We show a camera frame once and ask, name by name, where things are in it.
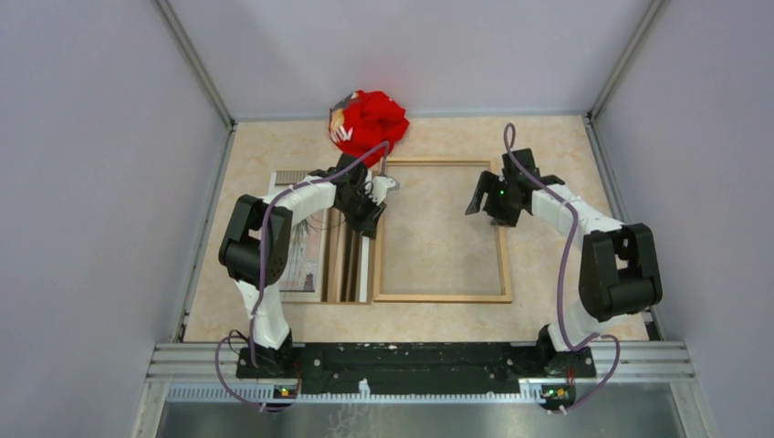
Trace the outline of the right controller board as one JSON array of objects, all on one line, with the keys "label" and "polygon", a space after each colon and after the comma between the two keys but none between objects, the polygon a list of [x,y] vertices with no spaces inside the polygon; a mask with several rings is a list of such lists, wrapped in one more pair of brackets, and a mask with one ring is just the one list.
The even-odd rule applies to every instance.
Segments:
[{"label": "right controller board", "polygon": [[574,386],[543,385],[540,388],[541,398],[546,403],[573,404],[576,400]]}]

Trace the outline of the red crumpled cloth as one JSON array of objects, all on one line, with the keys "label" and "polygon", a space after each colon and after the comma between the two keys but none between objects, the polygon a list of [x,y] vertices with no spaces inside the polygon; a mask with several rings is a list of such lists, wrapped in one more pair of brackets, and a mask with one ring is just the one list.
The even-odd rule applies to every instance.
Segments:
[{"label": "red crumpled cloth", "polygon": [[383,91],[356,90],[329,109],[329,137],[345,154],[360,158],[388,142],[363,160],[368,168],[389,154],[408,131],[406,110]]}]

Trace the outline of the left controller board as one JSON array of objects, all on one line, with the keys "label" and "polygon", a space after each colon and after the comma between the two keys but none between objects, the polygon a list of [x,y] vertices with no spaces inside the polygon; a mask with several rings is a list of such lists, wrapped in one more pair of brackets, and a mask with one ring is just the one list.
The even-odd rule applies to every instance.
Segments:
[{"label": "left controller board", "polygon": [[298,387],[291,385],[275,385],[273,398],[275,400],[291,400],[298,397]]}]

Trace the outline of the wooden picture frame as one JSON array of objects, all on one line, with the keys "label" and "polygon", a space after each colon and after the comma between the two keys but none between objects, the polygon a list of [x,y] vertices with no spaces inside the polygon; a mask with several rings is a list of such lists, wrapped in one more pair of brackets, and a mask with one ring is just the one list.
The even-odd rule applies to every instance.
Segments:
[{"label": "wooden picture frame", "polygon": [[504,228],[465,214],[487,159],[397,158],[387,173],[400,187],[374,240],[376,302],[510,303],[512,275]]}]

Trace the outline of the photo with glass sheet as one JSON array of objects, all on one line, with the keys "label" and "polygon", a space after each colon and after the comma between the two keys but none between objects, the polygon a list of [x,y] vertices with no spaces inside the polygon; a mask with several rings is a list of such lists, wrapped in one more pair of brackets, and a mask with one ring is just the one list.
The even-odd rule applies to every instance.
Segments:
[{"label": "photo with glass sheet", "polygon": [[280,278],[281,299],[290,303],[367,301],[366,245],[335,208],[315,212],[293,226],[288,262]]}]

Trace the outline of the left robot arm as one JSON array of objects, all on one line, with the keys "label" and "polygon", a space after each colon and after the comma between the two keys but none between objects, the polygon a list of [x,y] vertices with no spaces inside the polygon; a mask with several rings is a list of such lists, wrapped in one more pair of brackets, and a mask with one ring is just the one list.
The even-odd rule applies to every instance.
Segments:
[{"label": "left robot arm", "polygon": [[235,202],[218,252],[235,281],[248,317],[246,364],[281,377],[292,366],[292,335],[278,282],[285,273],[293,228],[334,208],[359,235],[375,238],[387,194],[400,184],[371,176],[362,158],[341,154],[336,166],[315,170],[279,193],[244,194]]}]

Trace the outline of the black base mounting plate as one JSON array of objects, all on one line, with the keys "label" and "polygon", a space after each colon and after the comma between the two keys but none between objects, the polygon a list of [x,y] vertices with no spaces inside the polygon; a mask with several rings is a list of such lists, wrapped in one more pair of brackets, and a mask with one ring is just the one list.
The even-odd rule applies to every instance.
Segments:
[{"label": "black base mounting plate", "polygon": [[238,379],[288,379],[304,395],[484,395],[520,391],[523,379],[593,378],[590,348],[555,352],[533,343],[326,343],[239,352]]}]

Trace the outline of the controller board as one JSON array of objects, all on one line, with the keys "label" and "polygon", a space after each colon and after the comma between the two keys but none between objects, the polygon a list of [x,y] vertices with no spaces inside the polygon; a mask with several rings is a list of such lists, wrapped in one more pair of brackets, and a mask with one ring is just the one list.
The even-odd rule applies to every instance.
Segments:
[{"label": "controller board", "polygon": [[275,400],[291,400],[298,397],[298,387],[291,385],[275,385],[273,398]]},{"label": "controller board", "polygon": [[546,403],[573,404],[576,400],[574,386],[543,385],[540,388],[541,398]]}]

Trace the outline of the aluminium rail front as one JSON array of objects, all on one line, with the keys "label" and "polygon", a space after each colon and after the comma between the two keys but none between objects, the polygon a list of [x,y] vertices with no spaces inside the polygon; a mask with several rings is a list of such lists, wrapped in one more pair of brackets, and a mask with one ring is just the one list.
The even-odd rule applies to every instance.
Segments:
[{"label": "aluminium rail front", "polygon": [[[375,395],[366,383],[353,394],[304,395],[301,385],[288,379],[238,379],[235,375],[239,352],[246,348],[237,342],[231,348],[216,343],[159,344],[152,354],[146,378],[165,382],[175,400],[248,401],[268,404],[325,402],[546,402],[543,385],[574,386],[602,383],[658,383],[690,381],[694,367],[684,344],[677,341],[595,341],[590,348],[597,374],[593,378],[523,379],[517,393],[484,395]],[[298,387],[298,397],[275,400],[275,385]]]}]

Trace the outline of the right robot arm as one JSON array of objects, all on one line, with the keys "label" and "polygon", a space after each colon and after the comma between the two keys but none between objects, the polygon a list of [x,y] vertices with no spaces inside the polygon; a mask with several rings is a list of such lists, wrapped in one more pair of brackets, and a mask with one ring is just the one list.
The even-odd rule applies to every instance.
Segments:
[{"label": "right robot arm", "polygon": [[557,280],[557,318],[543,327],[538,369],[559,376],[572,353],[604,335],[626,315],[661,302],[663,287],[652,230],[602,214],[561,178],[542,176],[531,150],[503,154],[501,174],[480,173],[467,214],[485,211],[496,225],[514,227],[522,213],[551,224],[566,242]]}]

